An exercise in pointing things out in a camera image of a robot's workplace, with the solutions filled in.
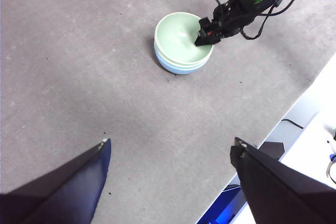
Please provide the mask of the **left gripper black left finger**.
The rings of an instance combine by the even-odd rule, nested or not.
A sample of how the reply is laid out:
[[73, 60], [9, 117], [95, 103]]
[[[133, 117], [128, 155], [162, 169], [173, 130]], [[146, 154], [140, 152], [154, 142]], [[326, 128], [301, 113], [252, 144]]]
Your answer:
[[111, 140], [1, 194], [1, 223], [91, 223], [106, 183]]

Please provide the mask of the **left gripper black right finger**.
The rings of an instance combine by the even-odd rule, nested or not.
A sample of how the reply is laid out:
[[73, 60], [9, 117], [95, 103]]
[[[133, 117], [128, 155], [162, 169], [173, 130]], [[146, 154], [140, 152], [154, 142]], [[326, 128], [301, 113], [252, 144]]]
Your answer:
[[236, 137], [230, 148], [256, 223], [335, 223], [335, 189]]

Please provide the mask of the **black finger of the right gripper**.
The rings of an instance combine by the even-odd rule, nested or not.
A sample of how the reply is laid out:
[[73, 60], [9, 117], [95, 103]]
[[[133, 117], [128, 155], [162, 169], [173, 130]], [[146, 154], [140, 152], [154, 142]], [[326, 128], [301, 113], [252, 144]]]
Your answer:
[[194, 41], [194, 45], [196, 46], [207, 46], [207, 45], [215, 45], [219, 43], [221, 39], [216, 36], [212, 31], [207, 33], [198, 32], [197, 38]]

